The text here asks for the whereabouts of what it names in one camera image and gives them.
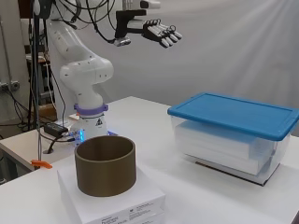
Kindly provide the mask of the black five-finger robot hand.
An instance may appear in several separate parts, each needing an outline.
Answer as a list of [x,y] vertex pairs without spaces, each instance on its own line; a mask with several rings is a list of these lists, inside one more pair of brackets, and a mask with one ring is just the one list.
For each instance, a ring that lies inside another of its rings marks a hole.
[[170,48],[179,42],[182,34],[177,31],[175,25],[164,25],[160,20],[148,20],[143,23],[145,38],[159,43],[163,48]]

